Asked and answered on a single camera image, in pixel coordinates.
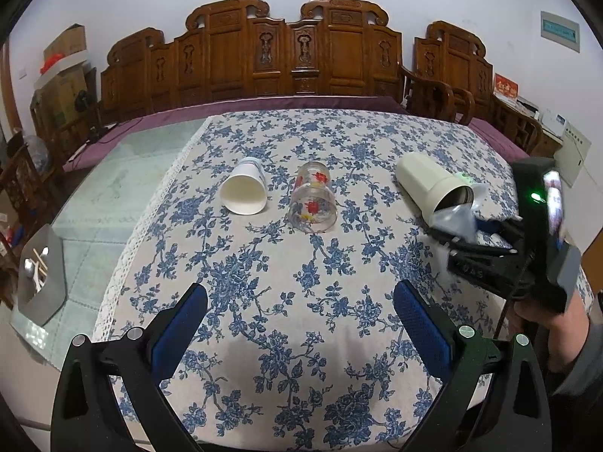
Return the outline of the person's right forearm sleeve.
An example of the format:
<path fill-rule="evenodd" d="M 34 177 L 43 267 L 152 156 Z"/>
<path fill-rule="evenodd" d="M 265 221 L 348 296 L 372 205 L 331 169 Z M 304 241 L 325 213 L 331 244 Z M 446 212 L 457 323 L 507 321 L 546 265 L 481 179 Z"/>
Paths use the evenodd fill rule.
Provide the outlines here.
<path fill-rule="evenodd" d="M 589 320 L 586 344 L 570 369 L 548 367 L 554 451 L 602 449 L 602 325 Z"/>

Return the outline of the person's right hand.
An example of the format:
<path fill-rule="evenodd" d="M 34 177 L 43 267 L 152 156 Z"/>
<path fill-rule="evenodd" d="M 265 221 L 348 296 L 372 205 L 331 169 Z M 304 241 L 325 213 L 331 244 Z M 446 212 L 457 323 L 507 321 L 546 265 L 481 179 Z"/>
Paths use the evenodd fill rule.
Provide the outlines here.
<path fill-rule="evenodd" d="M 552 373 L 565 373 L 579 357 L 590 331 L 590 320 L 579 292 L 573 292 L 563 313 L 546 309 L 534 299 L 513 304 L 517 317 L 535 322 L 549 332 L 548 367 Z"/>

